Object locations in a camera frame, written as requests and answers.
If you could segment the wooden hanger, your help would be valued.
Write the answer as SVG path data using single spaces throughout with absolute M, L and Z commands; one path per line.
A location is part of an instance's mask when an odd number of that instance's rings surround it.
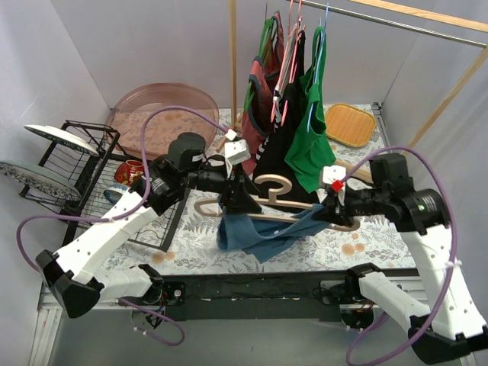
M 253 196 L 252 199 L 257 204 L 265 205 L 268 207 L 273 206 L 273 207 L 296 208 L 299 210 L 311 210 L 313 208 L 312 204 L 278 199 L 279 196 L 288 193 L 293 187 L 291 181 L 288 178 L 282 177 L 280 175 L 275 175 L 275 174 L 266 174 L 266 175 L 258 176 L 255 181 L 257 183 L 265 183 L 271 181 L 274 183 L 279 183 L 281 185 L 280 188 L 270 188 L 268 190 L 268 198 L 260 198 L 257 196 Z M 206 206 L 208 204 L 217 204 L 217 203 L 218 200 L 216 198 L 199 200 L 194 203 L 194 210 L 198 214 L 205 217 L 222 217 L 223 216 L 222 212 L 213 212 L 213 211 L 208 211 L 203 209 L 203 206 Z M 252 219 L 258 219 L 258 220 L 277 220 L 285 223 L 297 222 L 297 219 L 294 219 L 292 217 L 282 217 L 276 215 L 273 216 L 273 215 L 267 215 L 263 213 L 248 213 L 248 216 Z

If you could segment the blue tank top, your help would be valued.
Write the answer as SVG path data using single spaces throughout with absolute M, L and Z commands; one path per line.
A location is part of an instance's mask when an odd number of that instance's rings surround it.
M 247 214 L 223 215 L 217 230 L 217 247 L 224 252 L 242 250 L 264 263 L 289 249 L 297 240 L 330 228 L 330 223 L 314 220 L 320 206 L 302 210 L 293 222 L 253 219 Z

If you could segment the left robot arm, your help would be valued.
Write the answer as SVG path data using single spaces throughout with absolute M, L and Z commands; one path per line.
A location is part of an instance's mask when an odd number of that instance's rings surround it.
M 228 214 L 259 214 L 256 189 L 242 163 L 250 157 L 245 140 L 228 142 L 224 154 L 204 156 L 205 141 L 196 133 L 182 133 L 171 142 L 167 154 L 149 166 L 149 177 L 137 179 L 118 202 L 70 244 L 36 257 L 51 294 L 71 318 L 86 314 L 101 300 L 133 298 L 157 304 L 164 293 L 162 276 L 148 264 L 116 271 L 102 264 L 134 233 L 162 216 L 185 198 L 188 190 L 218 193 Z

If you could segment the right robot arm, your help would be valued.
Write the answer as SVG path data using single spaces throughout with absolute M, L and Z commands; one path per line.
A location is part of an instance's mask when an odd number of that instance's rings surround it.
M 388 279 L 376 265 L 347 270 L 342 294 L 354 303 L 370 300 L 408 336 L 407 345 L 425 364 L 463 358 L 487 348 L 487 322 L 477 309 L 457 261 L 458 235 L 447 201 L 433 190 L 417 191 L 406 157 L 370 155 L 372 188 L 346 185 L 346 170 L 323 168 L 327 195 L 314 219 L 351 228 L 356 217 L 387 218 L 407 246 L 427 298 L 421 303 Z

